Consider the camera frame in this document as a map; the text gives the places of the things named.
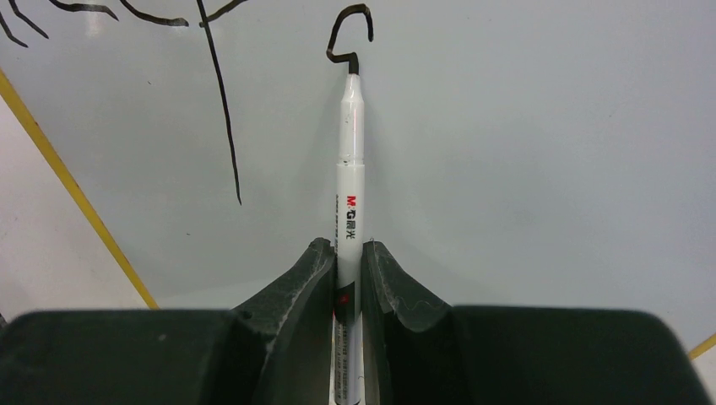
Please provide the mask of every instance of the whiteboard marker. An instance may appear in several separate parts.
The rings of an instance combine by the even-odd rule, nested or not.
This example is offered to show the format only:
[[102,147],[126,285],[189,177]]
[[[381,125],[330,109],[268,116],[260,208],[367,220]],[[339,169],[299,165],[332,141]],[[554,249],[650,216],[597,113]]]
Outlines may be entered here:
[[348,62],[348,78],[340,101],[339,160],[336,164],[335,249],[338,258],[335,327],[335,398],[338,405],[356,405],[361,401],[361,256],[365,219],[365,171],[363,165],[363,96],[358,76],[358,56],[352,52],[334,55],[333,48],[340,23],[351,14],[364,14],[368,23],[368,40],[373,41],[371,11],[356,4],[340,12],[331,32],[326,55],[331,62]]

